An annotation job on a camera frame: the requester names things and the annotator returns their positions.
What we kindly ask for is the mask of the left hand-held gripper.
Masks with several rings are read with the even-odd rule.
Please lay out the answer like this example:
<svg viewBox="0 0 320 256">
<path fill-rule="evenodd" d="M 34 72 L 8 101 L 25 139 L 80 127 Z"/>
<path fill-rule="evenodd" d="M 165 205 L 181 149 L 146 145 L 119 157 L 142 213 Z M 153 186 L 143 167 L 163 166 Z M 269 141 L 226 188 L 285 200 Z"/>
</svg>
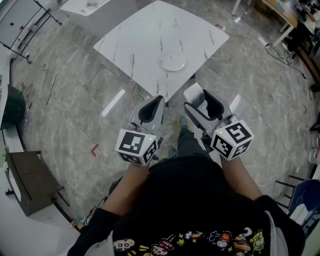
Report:
<svg viewBox="0 0 320 256">
<path fill-rule="evenodd" d="M 157 160 L 157 150 L 164 140 L 160 134 L 166 102 L 158 95 L 135 106 L 129 121 L 118 134 L 115 151 L 120 158 L 132 164 L 146 166 Z M 144 123 L 151 122 L 151 127 Z"/>
</svg>

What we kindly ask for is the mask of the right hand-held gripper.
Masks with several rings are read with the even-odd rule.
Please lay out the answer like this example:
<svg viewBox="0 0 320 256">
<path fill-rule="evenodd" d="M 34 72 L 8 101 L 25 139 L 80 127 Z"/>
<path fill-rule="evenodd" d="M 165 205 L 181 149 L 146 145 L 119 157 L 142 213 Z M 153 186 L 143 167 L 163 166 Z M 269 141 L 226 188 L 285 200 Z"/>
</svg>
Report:
<svg viewBox="0 0 320 256">
<path fill-rule="evenodd" d="M 212 120 L 189 102 L 184 103 L 184 110 L 195 126 L 204 131 L 201 141 L 206 151 L 217 151 L 227 161 L 239 157 L 250 147 L 255 138 L 253 132 L 243 119 L 234 114 L 222 119 L 224 106 L 217 95 L 206 89 L 203 93 L 208 117 L 220 121 L 212 125 Z"/>
</svg>

